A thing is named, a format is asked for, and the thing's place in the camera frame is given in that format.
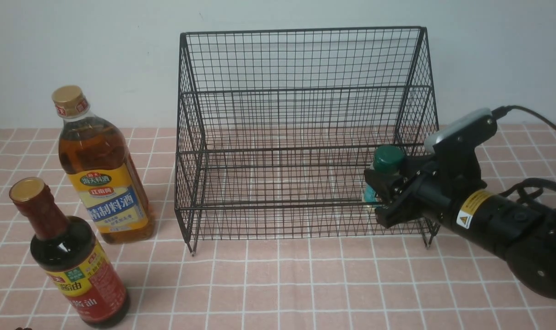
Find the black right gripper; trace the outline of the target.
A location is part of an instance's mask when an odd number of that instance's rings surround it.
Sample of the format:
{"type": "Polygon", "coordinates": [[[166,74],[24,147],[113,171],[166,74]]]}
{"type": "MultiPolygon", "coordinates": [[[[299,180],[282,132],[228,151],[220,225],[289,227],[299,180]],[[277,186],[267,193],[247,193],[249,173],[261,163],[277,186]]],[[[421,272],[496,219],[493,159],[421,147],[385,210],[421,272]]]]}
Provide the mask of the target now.
{"type": "Polygon", "coordinates": [[[458,209],[466,198],[466,184],[449,179],[448,166],[436,157],[409,156],[402,161],[397,175],[380,175],[364,170],[364,182],[380,190],[382,203],[376,207],[378,224],[391,228],[426,217],[440,225],[454,225],[458,209]]]}

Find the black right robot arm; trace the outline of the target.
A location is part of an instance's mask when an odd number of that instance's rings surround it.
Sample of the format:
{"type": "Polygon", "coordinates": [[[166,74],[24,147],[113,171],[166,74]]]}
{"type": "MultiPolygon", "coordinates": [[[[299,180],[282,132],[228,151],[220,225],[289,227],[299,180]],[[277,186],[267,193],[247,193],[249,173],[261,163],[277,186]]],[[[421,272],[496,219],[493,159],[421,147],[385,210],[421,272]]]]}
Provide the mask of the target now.
{"type": "Polygon", "coordinates": [[[556,182],[527,178],[510,190],[486,190],[474,152],[405,159],[399,173],[366,169],[382,204],[382,227],[426,217],[504,260],[531,291],[556,300],[556,209],[535,201],[556,182]]]}

